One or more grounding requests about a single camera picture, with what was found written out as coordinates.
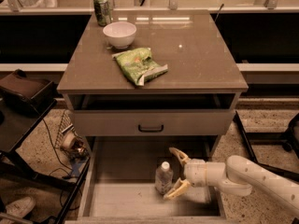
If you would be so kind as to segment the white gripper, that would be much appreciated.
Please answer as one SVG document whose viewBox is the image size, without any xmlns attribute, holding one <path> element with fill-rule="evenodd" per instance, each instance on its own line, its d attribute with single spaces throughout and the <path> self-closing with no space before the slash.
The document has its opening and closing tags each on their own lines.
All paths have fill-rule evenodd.
<svg viewBox="0 0 299 224">
<path fill-rule="evenodd" d="M 217 187 L 226 178 L 225 164 L 223 162 L 203 161 L 190 159 L 183 151 L 170 147 L 169 151 L 177 157 L 181 166 L 184 166 L 186 179 L 179 178 L 174 186 L 164 195 L 165 200 L 173 200 L 184 194 L 190 186 Z"/>
</svg>

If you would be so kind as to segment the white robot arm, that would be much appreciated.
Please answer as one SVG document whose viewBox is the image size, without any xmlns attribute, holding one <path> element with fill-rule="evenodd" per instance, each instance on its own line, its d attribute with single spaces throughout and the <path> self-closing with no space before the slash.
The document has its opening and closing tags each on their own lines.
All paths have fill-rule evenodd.
<svg viewBox="0 0 299 224">
<path fill-rule="evenodd" d="M 165 195 L 172 200 L 184 194 L 190 187 L 215 187 L 235 196 L 248 196 L 252 188 L 262 190 L 288 211 L 299 217 L 299 185 L 276 175 L 244 157 L 233 155 L 226 162 L 191 159 L 181 150 L 170 147 L 183 167 L 184 179 L 179 178 Z"/>
</svg>

